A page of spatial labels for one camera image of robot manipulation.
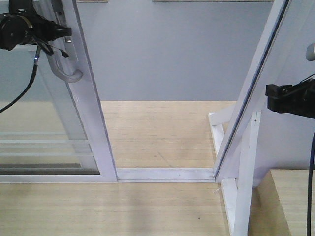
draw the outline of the white frame leg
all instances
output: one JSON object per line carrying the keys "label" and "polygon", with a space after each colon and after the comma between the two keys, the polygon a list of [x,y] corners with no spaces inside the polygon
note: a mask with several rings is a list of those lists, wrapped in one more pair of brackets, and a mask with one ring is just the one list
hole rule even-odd
{"label": "white frame leg", "polygon": [[260,112],[255,112],[242,137],[235,222],[232,236],[244,236],[248,232],[259,124]]}

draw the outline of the cable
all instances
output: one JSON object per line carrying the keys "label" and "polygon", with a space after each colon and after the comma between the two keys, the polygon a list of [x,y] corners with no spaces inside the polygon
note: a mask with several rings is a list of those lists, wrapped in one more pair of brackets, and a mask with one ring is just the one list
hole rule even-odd
{"label": "cable", "polygon": [[310,75],[309,77],[307,77],[307,78],[303,79],[300,83],[302,83],[302,82],[306,81],[307,79],[309,79],[309,78],[310,78],[310,77],[312,77],[313,75],[315,75],[315,73],[314,73],[314,74],[312,74],[312,75]]}
{"label": "cable", "polygon": [[21,92],[21,94],[19,96],[17,96],[12,102],[10,102],[8,105],[6,105],[5,107],[3,107],[0,110],[0,113],[4,112],[5,110],[7,110],[8,108],[10,108],[11,106],[13,106],[18,100],[20,100],[21,97],[24,96],[24,94],[30,89],[30,87],[32,86],[34,80],[35,80],[35,76],[36,76],[36,72],[37,72],[37,68],[38,68],[38,59],[39,59],[39,54],[40,54],[40,46],[37,46],[37,50],[35,53],[35,57],[34,57],[34,66],[33,66],[33,71],[31,73],[31,78],[30,78],[30,82],[29,84],[26,86],[26,88]]}
{"label": "cable", "polygon": [[313,185],[313,170],[314,170],[314,154],[315,154],[315,131],[312,141],[310,167],[309,167],[309,184],[308,184],[308,201],[307,201],[307,236],[311,236],[311,220],[312,220],[312,185]]}

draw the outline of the white wooden post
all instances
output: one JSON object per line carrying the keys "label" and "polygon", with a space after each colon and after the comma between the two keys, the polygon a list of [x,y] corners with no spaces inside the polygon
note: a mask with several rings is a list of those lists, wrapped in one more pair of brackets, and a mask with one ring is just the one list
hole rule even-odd
{"label": "white wooden post", "polygon": [[232,236],[245,236],[248,233],[259,124],[260,112],[254,112],[240,143],[238,184],[233,178],[221,182]]}
{"label": "white wooden post", "polygon": [[233,236],[248,232],[259,124],[260,112],[255,112],[242,137]]}

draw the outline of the blue-gray wall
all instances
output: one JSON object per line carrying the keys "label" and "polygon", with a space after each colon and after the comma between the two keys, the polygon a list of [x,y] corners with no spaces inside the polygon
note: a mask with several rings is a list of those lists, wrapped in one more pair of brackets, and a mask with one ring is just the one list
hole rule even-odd
{"label": "blue-gray wall", "polygon": [[78,4],[101,100],[237,100],[272,4]]}

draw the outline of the glass panel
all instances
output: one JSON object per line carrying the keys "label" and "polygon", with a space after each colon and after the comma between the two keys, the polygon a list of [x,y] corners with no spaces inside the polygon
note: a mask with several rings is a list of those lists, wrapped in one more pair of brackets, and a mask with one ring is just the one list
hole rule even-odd
{"label": "glass panel", "polygon": [[[35,51],[26,48],[0,50],[1,108],[29,83]],[[67,84],[51,72],[44,52],[30,90],[0,114],[0,168],[14,167],[96,169]]]}

